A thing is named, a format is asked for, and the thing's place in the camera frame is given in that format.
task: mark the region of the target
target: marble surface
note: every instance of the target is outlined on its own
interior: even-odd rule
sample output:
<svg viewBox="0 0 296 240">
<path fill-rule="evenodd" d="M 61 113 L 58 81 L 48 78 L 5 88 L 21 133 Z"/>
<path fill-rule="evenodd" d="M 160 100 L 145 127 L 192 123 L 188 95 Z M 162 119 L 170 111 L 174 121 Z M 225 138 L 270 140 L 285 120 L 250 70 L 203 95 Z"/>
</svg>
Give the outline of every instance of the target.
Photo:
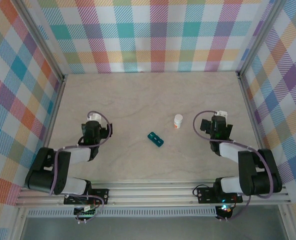
<svg viewBox="0 0 296 240">
<path fill-rule="evenodd" d="M 215 155 L 209 142 L 194 133 L 193 118 L 203 110 L 227 111 L 228 123 L 234 125 L 231 138 L 257 147 L 234 72 L 69 75 L 50 147 L 76 144 L 91 110 L 113 123 L 113 135 L 93 161 L 70 166 L 69 175 L 77 178 L 204 180 L 237 175 L 236 163 Z M 183 115 L 180 129 L 174 128 L 176 114 Z M 162 147 L 147 138 L 150 132 L 164 140 Z"/>
</svg>

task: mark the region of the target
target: small blue object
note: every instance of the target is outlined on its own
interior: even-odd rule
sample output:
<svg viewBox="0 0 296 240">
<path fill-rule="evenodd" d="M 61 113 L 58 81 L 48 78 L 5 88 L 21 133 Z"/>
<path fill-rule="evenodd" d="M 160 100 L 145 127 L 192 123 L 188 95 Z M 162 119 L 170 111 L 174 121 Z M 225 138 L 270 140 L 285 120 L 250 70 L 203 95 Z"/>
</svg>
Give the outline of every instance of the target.
<svg viewBox="0 0 296 240">
<path fill-rule="evenodd" d="M 153 141 L 153 143 L 156 144 L 158 147 L 161 147 L 164 143 L 164 141 L 154 132 L 149 133 L 148 138 Z"/>
</svg>

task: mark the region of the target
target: black mounting plate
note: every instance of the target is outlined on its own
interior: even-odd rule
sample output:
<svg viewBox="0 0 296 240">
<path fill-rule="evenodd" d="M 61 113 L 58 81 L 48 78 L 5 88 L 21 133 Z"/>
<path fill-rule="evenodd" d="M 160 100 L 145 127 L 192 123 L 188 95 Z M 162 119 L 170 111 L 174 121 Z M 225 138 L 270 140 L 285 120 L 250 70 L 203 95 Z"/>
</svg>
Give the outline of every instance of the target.
<svg viewBox="0 0 296 240">
<path fill-rule="evenodd" d="M 107 188 L 98 188 L 98 189 L 91 189 L 87 195 L 95 195 L 101 197 L 104 200 L 104 204 L 108 203 L 109 198 L 109 189 Z M 96 205 L 102 205 L 99 199 L 89 197 L 75 197 L 69 196 L 68 198 L 64 198 L 63 204 L 64 205 L 92 205 L 95 203 Z"/>
<path fill-rule="evenodd" d="M 242 196 L 238 196 L 236 193 L 225 193 L 221 196 L 216 196 L 213 187 L 198 187 L 197 188 L 198 203 L 202 204 L 234 204 L 242 203 Z"/>
</svg>

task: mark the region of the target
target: ventilation grille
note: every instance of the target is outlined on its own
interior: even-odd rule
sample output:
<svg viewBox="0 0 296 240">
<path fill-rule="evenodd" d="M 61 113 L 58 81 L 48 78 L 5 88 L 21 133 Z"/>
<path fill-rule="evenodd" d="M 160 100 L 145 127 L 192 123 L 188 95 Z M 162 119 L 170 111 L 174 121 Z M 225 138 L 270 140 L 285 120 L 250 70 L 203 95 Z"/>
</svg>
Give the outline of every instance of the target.
<svg viewBox="0 0 296 240">
<path fill-rule="evenodd" d="M 105 207 L 97 217 L 214 217 L 214 206 L 197 207 Z M 29 218 L 64 218 L 74 217 L 73 208 L 48 209 L 33 208 L 29 210 Z"/>
</svg>

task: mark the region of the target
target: beige tabletop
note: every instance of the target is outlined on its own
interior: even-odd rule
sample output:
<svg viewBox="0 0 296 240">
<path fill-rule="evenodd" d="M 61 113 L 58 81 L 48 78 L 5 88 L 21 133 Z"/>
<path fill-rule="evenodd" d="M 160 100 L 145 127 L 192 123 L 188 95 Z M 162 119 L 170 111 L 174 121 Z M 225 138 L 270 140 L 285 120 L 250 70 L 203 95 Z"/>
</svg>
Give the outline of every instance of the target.
<svg viewBox="0 0 296 240">
<path fill-rule="evenodd" d="M 93 161 L 70 166 L 73 177 L 204 180 L 238 175 L 236 163 L 215 155 L 209 142 L 194 133 L 192 120 L 204 110 L 227 111 L 231 138 L 257 147 L 234 72 L 69 75 L 50 147 L 76 144 L 91 110 L 113 123 L 113 135 Z M 174 128 L 176 114 L 183 115 L 180 129 Z M 150 132 L 164 140 L 162 147 L 147 138 Z"/>
</svg>

